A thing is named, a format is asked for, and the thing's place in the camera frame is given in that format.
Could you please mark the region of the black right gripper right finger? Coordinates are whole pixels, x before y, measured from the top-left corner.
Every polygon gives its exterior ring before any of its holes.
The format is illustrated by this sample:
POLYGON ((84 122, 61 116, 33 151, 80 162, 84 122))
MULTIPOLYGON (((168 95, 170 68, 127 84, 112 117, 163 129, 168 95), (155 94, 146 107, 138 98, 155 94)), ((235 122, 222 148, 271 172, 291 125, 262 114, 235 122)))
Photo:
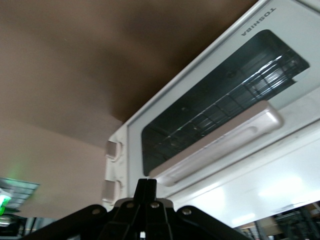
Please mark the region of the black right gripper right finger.
POLYGON ((147 180, 147 239, 180 240, 178 217, 173 203, 157 198, 157 181, 147 180))

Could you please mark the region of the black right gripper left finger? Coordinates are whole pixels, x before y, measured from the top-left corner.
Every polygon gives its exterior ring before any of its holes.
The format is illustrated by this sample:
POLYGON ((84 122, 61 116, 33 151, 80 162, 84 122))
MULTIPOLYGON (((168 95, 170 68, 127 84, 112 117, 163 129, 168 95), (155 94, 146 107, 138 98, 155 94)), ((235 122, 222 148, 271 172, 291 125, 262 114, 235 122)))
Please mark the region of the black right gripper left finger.
POLYGON ((117 200, 107 213, 106 223, 99 238, 101 240, 146 240, 147 231, 143 213, 147 179, 140 179, 132 198, 117 200))

